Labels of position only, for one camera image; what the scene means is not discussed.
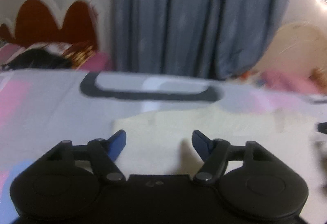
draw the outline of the screw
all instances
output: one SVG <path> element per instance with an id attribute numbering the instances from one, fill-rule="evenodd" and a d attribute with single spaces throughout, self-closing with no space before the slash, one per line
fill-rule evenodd
<path id="1" fill-rule="evenodd" d="M 199 172 L 195 175 L 195 178 L 200 181 L 209 181 L 212 179 L 212 175 L 208 172 Z"/>
<path id="2" fill-rule="evenodd" d="M 124 177 L 124 175 L 122 175 L 119 172 L 111 172 L 111 173 L 108 173 L 106 176 L 106 178 L 109 181 L 120 181 L 121 179 L 123 179 L 123 177 Z"/>

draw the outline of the brown headboard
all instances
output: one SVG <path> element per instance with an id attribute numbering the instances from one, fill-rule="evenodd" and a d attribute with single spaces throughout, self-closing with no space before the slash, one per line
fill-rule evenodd
<path id="1" fill-rule="evenodd" d="M 63 26 L 58 28 L 54 17 L 44 2 L 27 0 L 20 7 L 16 18 L 15 35 L 5 24 L 0 25 L 0 38 L 29 47 L 37 42 L 77 43 L 89 41 L 97 49 L 97 38 L 84 1 L 75 1 L 67 10 Z"/>

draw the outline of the headboard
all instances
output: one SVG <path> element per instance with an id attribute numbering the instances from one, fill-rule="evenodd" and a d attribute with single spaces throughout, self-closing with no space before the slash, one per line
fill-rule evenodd
<path id="1" fill-rule="evenodd" d="M 0 38 L 24 47 L 37 42 L 73 44 L 89 41 L 96 50 L 98 13 L 94 8 L 84 0 L 76 0 L 63 12 L 63 20 L 56 16 L 60 12 L 53 9 L 53 5 L 47 5 L 44 0 L 26 0 L 20 6 L 11 29 L 7 24 L 1 23 Z"/>

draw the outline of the curtain fold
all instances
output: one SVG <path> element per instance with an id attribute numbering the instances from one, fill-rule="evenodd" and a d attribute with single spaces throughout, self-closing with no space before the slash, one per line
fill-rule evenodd
<path id="1" fill-rule="evenodd" d="M 114 0 L 119 71 L 225 79 L 256 64 L 288 0 Z"/>

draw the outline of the gray curtain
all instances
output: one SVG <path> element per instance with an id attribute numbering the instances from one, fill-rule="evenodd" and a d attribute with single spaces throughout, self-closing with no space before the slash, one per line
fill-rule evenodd
<path id="1" fill-rule="evenodd" d="M 254 66 L 288 0 L 113 0 L 119 71 L 225 79 Z"/>

